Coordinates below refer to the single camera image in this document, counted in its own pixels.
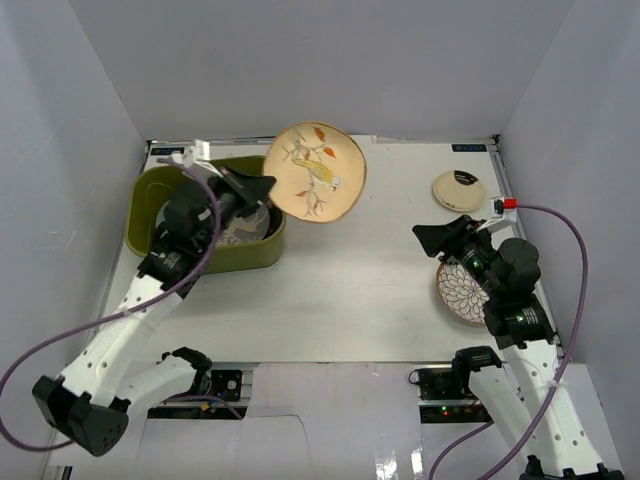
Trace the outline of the grey plate with deer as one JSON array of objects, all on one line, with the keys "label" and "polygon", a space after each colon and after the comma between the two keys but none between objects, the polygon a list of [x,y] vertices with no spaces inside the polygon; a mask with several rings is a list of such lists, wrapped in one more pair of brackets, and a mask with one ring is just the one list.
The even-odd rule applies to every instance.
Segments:
[{"label": "grey plate with deer", "polygon": [[[150,245],[152,245],[156,237],[159,236],[158,234],[160,233],[163,224],[167,223],[166,211],[169,204],[169,200],[164,202],[156,215],[156,231],[151,237]],[[216,247],[221,248],[245,243],[253,243],[262,240],[267,235],[269,226],[269,209],[266,205],[262,205],[255,213],[246,218],[236,217],[226,228],[226,230],[224,230],[218,237]]]}]

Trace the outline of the beige plate with bird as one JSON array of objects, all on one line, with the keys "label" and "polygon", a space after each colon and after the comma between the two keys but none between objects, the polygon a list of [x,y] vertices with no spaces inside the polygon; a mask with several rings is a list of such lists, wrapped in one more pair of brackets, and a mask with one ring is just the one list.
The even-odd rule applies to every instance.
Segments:
[{"label": "beige plate with bird", "polygon": [[359,200],[367,161],[358,143],[337,127],[301,122],[275,136],[262,172],[276,179],[269,194],[275,206],[301,221],[327,224]]}]

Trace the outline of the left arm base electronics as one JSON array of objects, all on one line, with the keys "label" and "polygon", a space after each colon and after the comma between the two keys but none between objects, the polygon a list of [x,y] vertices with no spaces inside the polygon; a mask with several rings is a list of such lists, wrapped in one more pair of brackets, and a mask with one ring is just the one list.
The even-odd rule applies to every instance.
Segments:
[{"label": "left arm base electronics", "polygon": [[242,420],[251,396],[252,373],[239,369],[212,370],[208,390],[196,399],[180,394],[175,400],[150,409],[156,420]]}]

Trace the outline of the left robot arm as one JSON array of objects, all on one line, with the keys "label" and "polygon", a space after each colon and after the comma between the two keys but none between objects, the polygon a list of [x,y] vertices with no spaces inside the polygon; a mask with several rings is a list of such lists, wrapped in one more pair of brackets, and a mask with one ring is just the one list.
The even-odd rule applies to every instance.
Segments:
[{"label": "left robot arm", "polygon": [[149,253],[115,320],[101,328],[57,377],[41,377],[32,394],[45,420],[94,457],[109,452],[131,418],[174,397],[199,399],[211,387],[211,360],[181,347],[132,375],[129,368],[160,324],[189,294],[217,237],[257,211],[276,180],[228,168],[205,183],[178,186],[163,207]]}]

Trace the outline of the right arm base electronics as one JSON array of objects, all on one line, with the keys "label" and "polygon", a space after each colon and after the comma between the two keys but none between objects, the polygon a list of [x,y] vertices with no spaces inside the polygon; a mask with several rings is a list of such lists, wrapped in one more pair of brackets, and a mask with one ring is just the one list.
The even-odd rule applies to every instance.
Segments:
[{"label": "right arm base electronics", "polygon": [[478,398],[462,389],[449,365],[420,366],[409,373],[408,381],[418,389],[423,425],[486,423],[491,420]]}]

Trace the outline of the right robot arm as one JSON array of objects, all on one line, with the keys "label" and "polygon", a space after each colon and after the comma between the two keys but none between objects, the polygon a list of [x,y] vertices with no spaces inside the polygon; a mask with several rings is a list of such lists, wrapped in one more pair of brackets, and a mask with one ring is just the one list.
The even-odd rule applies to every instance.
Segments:
[{"label": "right robot arm", "polygon": [[534,289],[539,252],[522,238],[492,243],[492,222],[467,215],[412,231],[426,255],[460,265],[488,299],[485,325],[497,346],[469,347],[452,360],[453,390],[477,397],[510,450],[491,479],[516,462],[523,479],[621,479],[589,440],[562,382],[569,358],[558,354],[554,330]]}]

